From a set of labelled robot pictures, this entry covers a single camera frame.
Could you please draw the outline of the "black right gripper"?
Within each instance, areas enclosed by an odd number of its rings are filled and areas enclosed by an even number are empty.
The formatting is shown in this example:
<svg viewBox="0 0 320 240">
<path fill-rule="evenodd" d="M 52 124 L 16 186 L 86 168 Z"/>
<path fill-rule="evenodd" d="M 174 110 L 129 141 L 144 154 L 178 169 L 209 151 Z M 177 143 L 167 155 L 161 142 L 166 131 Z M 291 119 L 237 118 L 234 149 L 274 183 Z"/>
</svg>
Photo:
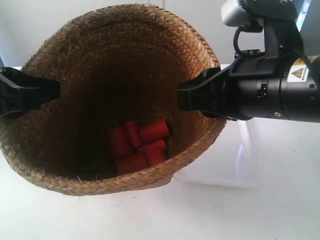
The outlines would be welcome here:
<svg viewBox="0 0 320 240">
<path fill-rule="evenodd" d="M 178 85 L 178 109 L 201 111 L 207 118 L 284 119 L 283 56 L 282 52 L 255 58 L 239 56 L 224 69 L 201 71 Z"/>
</svg>

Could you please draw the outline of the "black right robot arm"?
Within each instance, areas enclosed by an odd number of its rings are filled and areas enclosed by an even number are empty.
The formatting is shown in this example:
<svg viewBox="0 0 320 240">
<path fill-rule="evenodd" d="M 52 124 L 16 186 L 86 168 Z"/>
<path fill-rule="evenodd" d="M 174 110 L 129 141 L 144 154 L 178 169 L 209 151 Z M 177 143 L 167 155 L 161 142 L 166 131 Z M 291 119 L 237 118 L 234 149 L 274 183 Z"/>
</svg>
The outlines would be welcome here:
<svg viewBox="0 0 320 240">
<path fill-rule="evenodd" d="M 183 111 L 208 118 L 253 118 L 317 123 L 320 120 L 320 58 L 298 51 L 279 56 L 237 56 L 226 68 L 211 67 L 177 88 Z"/>
</svg>

